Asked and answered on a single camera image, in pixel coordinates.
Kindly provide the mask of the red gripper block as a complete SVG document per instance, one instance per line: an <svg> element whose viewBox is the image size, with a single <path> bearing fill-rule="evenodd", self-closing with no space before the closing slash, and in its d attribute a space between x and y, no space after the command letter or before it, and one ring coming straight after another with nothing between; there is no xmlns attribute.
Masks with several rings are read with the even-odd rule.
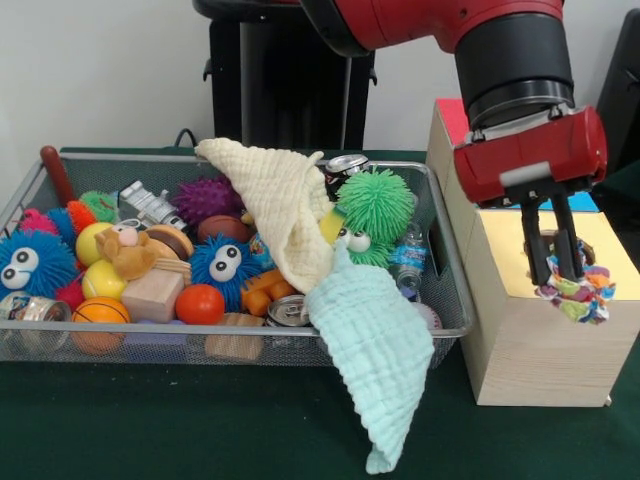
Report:
<svg viewBox="0 0 640 480"><path fill-rule="evenodd" d="M458 181L477 205L513 205L551 193L546 183L585 190L605 177L608 162L604 126L592 107L552 118L543 111L487 129L454 150ZM563 278L581 278L583 265L568 196L551 197L557 233L554 252ZM525 253L533 284L546 284L549 249L539 229L539 200L521 203Z"/></svg>

